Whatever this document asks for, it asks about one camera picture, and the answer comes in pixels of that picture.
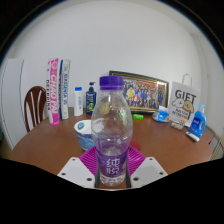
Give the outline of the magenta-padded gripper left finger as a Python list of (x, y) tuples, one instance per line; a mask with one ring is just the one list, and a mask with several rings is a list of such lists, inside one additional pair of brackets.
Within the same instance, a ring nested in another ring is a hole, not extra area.
[(92, 147), (80, 157), (71, 157), (58, 176), (81, 187), (94, 188), (97, 170), (96, 149)]

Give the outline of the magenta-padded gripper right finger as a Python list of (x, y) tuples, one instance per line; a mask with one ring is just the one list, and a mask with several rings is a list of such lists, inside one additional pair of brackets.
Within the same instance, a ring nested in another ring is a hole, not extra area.
[(166, 171), (154, 157), (145, 157), (133, 147), (127, 154), (126, 186), (140, 188), (167, 176)]

